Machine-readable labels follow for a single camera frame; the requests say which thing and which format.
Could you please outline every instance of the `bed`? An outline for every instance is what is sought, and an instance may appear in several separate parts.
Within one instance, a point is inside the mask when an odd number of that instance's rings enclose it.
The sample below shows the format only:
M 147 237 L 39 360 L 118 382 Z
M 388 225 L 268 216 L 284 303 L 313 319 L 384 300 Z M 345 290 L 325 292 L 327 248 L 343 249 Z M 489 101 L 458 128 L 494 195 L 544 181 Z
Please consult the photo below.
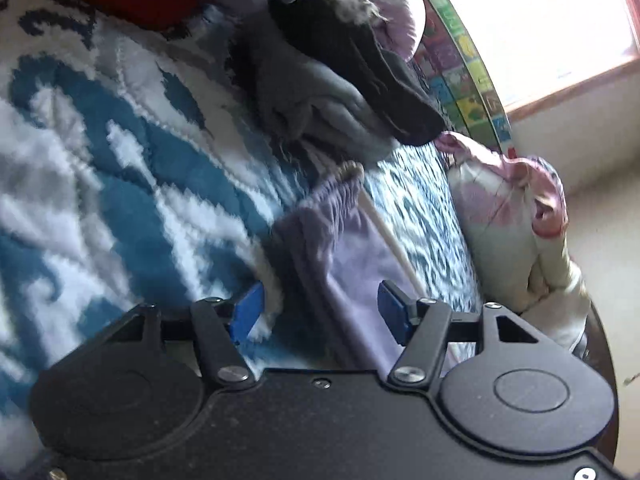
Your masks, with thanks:
M 211 7 L 169 40 L 79 0 L 0 0 L 0 470 L 39 451 L 37 373 L 140 302 L 180 308 L 254 280 L 266 310 L 242 353 L 335 364 L 274 219 L 335 163 L 263 133 L 225 69 L 232 23 Z M 428 293 L 481 295 L 444 164 L 401 148 L 366 189 Z M 460 347 L 457 358 L 471 349 Z

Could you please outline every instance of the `blanket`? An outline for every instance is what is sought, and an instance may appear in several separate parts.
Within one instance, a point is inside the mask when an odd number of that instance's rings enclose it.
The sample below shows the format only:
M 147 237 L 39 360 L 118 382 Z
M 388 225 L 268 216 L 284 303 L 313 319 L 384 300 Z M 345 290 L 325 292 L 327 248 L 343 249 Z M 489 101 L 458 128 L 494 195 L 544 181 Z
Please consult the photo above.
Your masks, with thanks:
M 0 29 L 0 470 L 40 450 L 37 374 L 139 302 L 261 280 L 254 371 L 333 367 L 270 227 L 335 161 L 260 130 L 225 71 L 226 18 L 168 40 L 78 0 L 0 0 Z M 366 186 L 427 293 L 478 308 L 436 151 L 400 150 Z

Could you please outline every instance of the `wall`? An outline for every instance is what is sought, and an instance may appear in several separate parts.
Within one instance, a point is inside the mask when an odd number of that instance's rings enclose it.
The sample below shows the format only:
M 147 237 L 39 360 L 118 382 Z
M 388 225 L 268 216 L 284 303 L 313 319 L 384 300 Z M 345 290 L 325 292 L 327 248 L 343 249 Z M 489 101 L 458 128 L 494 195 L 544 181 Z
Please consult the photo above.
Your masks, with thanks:
M 625 380 L 640 372 L 640 168 L 603 178 L 567 206 L 569 252 L 602 319 L 618 382 L 616 466 L 631 478 L 640 472 L 640 378 Z
M 640 161 L 640 72 L 511 124 L 519 155 L 539 155 L 567 192 Z

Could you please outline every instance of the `purple fabric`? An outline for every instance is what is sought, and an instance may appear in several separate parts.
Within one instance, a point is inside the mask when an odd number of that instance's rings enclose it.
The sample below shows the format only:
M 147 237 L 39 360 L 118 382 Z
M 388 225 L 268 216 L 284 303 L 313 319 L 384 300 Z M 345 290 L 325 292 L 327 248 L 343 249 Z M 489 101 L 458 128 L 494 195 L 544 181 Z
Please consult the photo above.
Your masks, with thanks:
M 378 313 L 378 286 L 392 280 L 417 297 L 408 276 L 369 217 L 357 205 L 358 168 L 329 176 L 274 225 L 291 252 L 319 322 L 344 367 L 386 378 L 400 356 Z

